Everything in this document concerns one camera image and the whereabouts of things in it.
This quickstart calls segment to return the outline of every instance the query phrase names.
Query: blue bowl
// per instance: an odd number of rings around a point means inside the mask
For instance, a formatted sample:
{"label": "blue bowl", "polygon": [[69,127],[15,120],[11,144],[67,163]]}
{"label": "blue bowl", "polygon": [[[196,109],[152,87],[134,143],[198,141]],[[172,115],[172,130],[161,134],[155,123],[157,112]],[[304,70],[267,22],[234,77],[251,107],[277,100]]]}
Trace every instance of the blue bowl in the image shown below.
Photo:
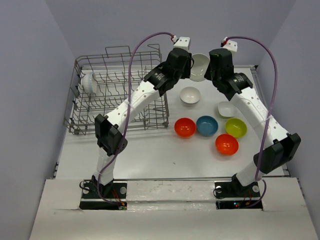
{"label": "blue bowl", "polygon": [[196,121],[196,129],[203,136],[210,137],[218,131],[219,125],[217,120],[212,116],[201,116]]}

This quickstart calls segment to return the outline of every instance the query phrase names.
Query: metal wire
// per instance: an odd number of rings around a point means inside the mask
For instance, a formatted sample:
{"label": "metal wire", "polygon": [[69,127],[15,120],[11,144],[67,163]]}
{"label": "metal wire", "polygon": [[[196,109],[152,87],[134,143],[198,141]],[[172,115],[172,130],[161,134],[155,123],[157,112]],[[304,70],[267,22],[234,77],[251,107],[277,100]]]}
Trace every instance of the metal wire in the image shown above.
{"label": "metal wire", "polygon": [[[148,51],[137,52],[133,59],[131,89],[134,91],[144,76],[162,62],[159,44],[149,44]],[[95,133],[95,117],[106,115],[117,108],[128,97],[128,65],[131,57],[129,46],[105,48],[105,54],[78,57],[65,105],[64,125],[69,133],[87,135]],[[96,93],[87,93],[81,78],[94,72],[97,80]],[[167,95],[148,105],[129,124],[129,130],[167,128],[169,108]]]}

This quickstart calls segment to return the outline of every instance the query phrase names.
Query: green bowl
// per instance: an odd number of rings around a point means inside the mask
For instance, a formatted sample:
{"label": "green bowl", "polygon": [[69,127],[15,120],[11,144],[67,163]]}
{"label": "green bowl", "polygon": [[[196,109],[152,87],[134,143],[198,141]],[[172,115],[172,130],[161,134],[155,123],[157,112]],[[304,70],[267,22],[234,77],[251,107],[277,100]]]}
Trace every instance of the green bowl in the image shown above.
{"label": "green bowl", "polygon": [[239,118],[230,118],[225,123],[225,130],[235,138],[241,138],[247,133],[247,125]]}

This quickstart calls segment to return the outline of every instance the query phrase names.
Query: red bowl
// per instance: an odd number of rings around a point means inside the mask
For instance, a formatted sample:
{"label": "red bowl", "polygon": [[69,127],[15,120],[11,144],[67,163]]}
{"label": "red bowl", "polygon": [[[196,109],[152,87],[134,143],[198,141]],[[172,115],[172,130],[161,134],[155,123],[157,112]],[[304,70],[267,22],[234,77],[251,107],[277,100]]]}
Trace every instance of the red bowl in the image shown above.
{"label": "red bowl", "polygon": [[233,155],[239,149],[239,143],[234,136],[221,134],[215,140],[216,149],[224,155]]}
{"label": "red bowl", "polygon": [[189,138],[195,134],[197,127],[196,123],[190,118],[183,117],[178,119],[174,124],[174,130],[178,136],[182,138]]}

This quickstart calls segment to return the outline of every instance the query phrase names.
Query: gray wall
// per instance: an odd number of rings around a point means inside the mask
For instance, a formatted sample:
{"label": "gray wall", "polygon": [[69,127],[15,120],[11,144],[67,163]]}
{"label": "gray wall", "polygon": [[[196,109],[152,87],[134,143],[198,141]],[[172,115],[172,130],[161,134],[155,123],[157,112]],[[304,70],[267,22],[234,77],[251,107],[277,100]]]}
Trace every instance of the gray wall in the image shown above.
{"label": "gray wall", "polygon": [[2,0],[0,23],[0,239],[27,240],[62,144],[74,57],[44,0]]}
{"label": "gray wall", "polygon": [[[302,142],[289,164],[290,173],[299,177],[305,201],[320,236],[320,1],[297,0],[274,39],[271,50],[278,65],[278,88],[274,116]],[[258,68],[268,102],[274,75],[269,57]]]}
{"label": "gray wall", "polygon": [[[74,56],[101,54],[106,46],[130,45],[167,31],[191,37],[192,53],[219,48],[231,35],[254,36],[271,44],[295,0],[46,0]],[[172,49],[167,36],[162,53]],[[241,41],[236,64],[258,64],[264,52]]]}

